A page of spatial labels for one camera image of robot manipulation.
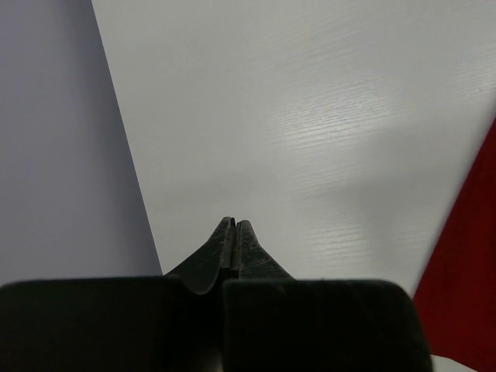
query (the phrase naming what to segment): white table surface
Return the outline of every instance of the white table surface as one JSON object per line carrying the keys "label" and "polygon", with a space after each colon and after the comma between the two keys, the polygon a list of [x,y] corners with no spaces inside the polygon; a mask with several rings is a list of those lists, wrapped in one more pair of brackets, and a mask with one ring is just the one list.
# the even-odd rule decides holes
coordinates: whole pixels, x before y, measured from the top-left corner
{"label": "white table surface", "polygon": [[414,291],[495,113],[496,2],[93,3],[164,272],[232,215],[298,278]]}

